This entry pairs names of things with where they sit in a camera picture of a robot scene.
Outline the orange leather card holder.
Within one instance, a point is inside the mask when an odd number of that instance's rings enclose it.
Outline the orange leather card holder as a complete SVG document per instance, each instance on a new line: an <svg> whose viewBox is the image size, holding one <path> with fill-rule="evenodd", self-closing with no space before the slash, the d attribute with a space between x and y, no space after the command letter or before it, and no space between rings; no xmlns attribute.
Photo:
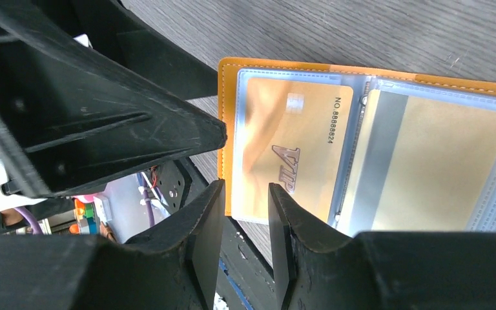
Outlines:
<svg viewBox="0 0 496 310"><path fill-rule="evenodd" d="M245 77L256 76L293 81L317 81L328 84L334 81L340 81L343 85L350 86L353 89L351 113L344 137L335 191L329 217L327 221L323 221L337 230L337 223L355 158L367 98L371 90L380 87L399 87L404 92L443 91L450 94L459 93L467 96L496 99L496 83L493 82L448 78L379 68L227 57L220 61L218 75L218 108L220 119L227 126L228 136L227 143L218 153L218 175L226 182L227 199L225 213L231 217L234 136L235 125L238 119L237 101Z"/></svg>

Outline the gold VIP card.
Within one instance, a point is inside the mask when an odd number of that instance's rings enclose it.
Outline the gold VIP card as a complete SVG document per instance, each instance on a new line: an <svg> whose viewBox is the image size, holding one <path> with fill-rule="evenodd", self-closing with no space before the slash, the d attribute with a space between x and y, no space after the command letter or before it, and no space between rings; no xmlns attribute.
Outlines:
<svg viewBox="0 0 496 310"><path fill-rule="evenodd" d="M231 215L268 222L268 186L327 221L353 89L340 81L246 76L237 101Z"/></svg>

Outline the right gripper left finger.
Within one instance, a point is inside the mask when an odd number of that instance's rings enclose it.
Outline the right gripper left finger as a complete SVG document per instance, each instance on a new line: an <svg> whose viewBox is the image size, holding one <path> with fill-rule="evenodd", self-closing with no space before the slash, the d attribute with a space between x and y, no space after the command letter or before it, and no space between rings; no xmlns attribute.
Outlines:
<svg viewBox="0 0 496 310"><path fill-rule="evenodd" d="M0 309L211 309L225 182L124 244L0 235Z"/></svg>

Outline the gold card with stripe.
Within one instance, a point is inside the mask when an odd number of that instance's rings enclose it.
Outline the gold card with stripe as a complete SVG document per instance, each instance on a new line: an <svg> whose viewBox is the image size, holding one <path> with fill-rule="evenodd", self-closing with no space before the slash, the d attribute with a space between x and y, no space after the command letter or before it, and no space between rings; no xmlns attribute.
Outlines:
<svg viewBox="0 0 496 310"><path fill-rule="evenodd" d="M373 89L339 231L496 231L496 99Z"/></svg>

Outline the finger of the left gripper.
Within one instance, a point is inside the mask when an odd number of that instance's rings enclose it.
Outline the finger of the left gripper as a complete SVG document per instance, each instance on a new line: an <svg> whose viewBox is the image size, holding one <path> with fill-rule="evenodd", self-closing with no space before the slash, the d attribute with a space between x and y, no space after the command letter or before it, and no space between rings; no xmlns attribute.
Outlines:
<svg viewBox="0 0 496 310"><path fill-rule="evenodd" d="M72 6L100 54L183 100L217 94L215 69L155 31L120 1L73 1Z"/></svg>
<svg viewBox="0 0 496 310"><path fill-rule="evenodd" d="M31 198L220 149L225 124L100 54L73 1L0 1L0 158Z"/></svg>

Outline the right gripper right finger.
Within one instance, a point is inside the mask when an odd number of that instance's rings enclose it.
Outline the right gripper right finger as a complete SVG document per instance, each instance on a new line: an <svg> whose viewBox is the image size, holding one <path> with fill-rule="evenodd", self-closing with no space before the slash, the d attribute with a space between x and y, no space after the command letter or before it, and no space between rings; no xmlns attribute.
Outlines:
<svg viewBox="0 0 496 310"><path fill-rule="evenodd" d="M279 309L496 309L496 233L349 237L269 184Z"/></svg>

